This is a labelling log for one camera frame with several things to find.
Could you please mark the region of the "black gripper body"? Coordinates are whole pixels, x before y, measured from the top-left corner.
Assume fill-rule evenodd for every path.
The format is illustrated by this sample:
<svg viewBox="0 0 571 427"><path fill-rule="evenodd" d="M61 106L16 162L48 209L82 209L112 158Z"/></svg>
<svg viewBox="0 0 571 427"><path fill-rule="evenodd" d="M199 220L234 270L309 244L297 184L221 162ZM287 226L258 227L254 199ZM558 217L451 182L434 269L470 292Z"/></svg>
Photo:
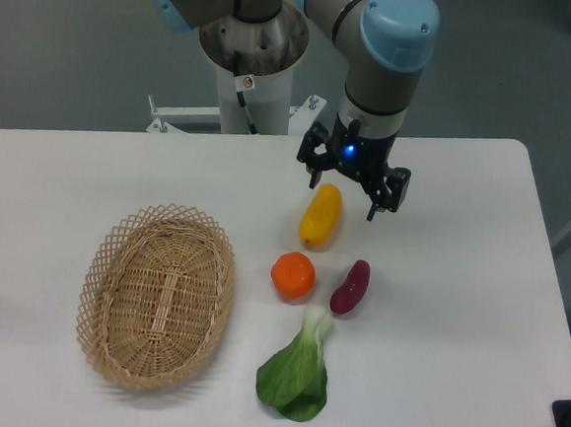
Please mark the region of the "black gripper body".
<svg viewBox="0 0 571 427"><path fill-rule="evenodd" d="M396 134L381 139L364 137L361 128L358 120L344 124L339 116L335 119L325 152L319 156L319 171L337 170L365 189L388 189L388 158Z"/></svg>

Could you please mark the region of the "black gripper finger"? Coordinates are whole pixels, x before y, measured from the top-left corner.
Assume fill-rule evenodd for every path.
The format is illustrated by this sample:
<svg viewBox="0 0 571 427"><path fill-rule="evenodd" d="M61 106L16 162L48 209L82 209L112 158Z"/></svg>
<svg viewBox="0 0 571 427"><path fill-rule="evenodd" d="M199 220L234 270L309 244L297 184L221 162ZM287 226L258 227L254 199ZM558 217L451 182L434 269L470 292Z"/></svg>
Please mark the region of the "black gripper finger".
<svg viewBox="0 0 571 427"><path fill-rule="evenodd" d="M310 174L311 188L317 187L322 173L330 170L331 157L327 147L329 140L328 130L320 122L314 122L302 138L297 160L305 164Z"/></svg>
<svg viewBox="0 0 571 427"><path fill-rule="evenodd" d="M411 170L401 167L385 167L385 172L382 176L369 180L365 187L365 192L370 197L372 204L366 220L373 221L373 218L379 212L389 211L395 213L404 201L410 181Z"/></svg>

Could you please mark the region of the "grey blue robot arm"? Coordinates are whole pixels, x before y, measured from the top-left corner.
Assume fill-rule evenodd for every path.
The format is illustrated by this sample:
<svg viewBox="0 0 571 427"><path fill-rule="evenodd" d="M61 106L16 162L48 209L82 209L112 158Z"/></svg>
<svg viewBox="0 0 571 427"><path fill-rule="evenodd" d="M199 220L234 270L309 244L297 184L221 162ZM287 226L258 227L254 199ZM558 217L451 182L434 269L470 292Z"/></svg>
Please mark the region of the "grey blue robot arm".
<svg viewBox="0 0 571 427"><path fill-rule="evenodd" d="M218 80L226 134L284 134L292 72L317 27L348 63L333 127L313 122L297 157L317 184L329 170L361 184L371 211L394 212L411 173L388 162L440 14L433 0L153 0L169 27L198 32Z"/></svg>

